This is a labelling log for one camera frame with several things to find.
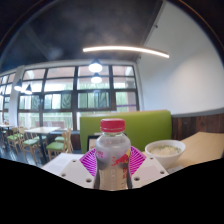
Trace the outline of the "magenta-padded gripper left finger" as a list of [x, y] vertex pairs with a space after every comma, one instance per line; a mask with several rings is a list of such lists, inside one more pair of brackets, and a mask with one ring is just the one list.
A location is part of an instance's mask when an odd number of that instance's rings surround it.
[[91, 149], [80, 159], [72, 159], [59, 176], [81, 187], [93, 189], [96, 173], [95, 149]]

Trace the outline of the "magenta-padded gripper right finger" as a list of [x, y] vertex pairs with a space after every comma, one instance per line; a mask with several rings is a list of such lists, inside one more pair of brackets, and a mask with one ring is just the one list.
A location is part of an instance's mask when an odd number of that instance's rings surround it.
[[168, 175], [165, 168], [154, 157], [147, 157], [135, 147], [131, 147], [129, 157], [129, 188], [148, 185]]

